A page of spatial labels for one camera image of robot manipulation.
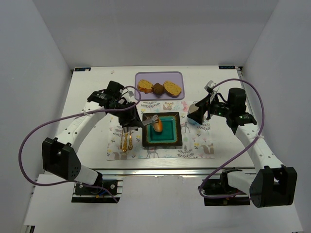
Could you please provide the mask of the orange glazed bread roll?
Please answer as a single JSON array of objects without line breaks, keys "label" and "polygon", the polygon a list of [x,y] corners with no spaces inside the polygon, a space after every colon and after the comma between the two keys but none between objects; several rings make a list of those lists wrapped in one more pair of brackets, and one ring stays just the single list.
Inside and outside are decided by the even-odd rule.
[{"label": "orange glazed bread roll", "polygon": [[153,129],[157,133],[163,132],[163,124],[159,117],[156,118],[155,123],[153,124]]}]

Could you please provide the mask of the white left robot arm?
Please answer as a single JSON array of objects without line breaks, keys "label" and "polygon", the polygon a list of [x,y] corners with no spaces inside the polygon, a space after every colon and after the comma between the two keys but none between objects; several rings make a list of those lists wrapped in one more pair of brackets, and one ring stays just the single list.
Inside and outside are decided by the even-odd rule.
[{"label": "white left robot arm", "polygon": [[42,143],[43,169],[66,181],[99,186],[102,175],[81,164],[77,152],[90,131],[107,114],[118,118],[126,132],[143,127],[134,102],[123,95],[125,87],[110,81],[107,88],[94,91],[82,109],[54,139],[46,138]]}]

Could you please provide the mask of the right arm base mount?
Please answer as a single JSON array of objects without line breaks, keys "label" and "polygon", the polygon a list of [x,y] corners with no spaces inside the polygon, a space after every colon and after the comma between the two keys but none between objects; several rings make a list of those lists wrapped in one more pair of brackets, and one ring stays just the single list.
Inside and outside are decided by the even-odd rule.
[{"label": "right arm base mount", "polygon": [[[221,172],[219,178],[209,179],[202,188],[202,193],[206,196],[225,196],[241,192],[237,188],[228,185],[227,175],[230,172],[242,171],[240,169],[225,169]],[[204,198],[204,206],[247,206],[250,205],[249,197],[243,193],[241,196],[236,195],[221,199]]]}]

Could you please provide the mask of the silver serving tongs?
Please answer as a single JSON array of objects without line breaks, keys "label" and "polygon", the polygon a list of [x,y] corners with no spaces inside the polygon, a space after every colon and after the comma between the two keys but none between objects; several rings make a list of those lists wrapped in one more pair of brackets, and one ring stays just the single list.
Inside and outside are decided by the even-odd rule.
[{"label": "silver serving tongs", "polygon": [[151,117],[148,117],[146,120],[142,121],[143,126],[147,126],[147,125],[154,125],[157,124],[159,122],[159,118],[158,115],[153,115]]}]

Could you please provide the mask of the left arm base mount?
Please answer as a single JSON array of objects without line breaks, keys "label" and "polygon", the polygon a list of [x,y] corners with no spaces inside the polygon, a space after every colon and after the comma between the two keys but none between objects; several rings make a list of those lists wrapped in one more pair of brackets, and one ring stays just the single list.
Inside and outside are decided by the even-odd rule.
[{"label": "left arm base mount", "polygon": [[101,188],[85,187],[83,184],[75,184],[72,203],[114,203],[116,204],[122,194],[123,180],[121,178],[103,178],[99,184]]}]

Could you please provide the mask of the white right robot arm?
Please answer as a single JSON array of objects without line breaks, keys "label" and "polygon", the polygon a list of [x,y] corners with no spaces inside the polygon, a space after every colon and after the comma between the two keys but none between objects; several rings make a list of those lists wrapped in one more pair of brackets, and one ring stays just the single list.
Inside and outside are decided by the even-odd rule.
[{"label": "white right robot arm", "polygon": [[224,117],[244,145],[256,173],[246,174],[238,168],[224,169],[216,186],[202,182],[200,193],[206,199],[224,199],[243,193],[258,208],[292,205],[297,172],[293,167],[285,166],[260,137],[255,118],[246,111],[246,92],[231,88],[225,102],[220,102],[220,97],[221,94],[210,89],[205,98],[190,105],[187,117],[198,124],[211,116]]}]

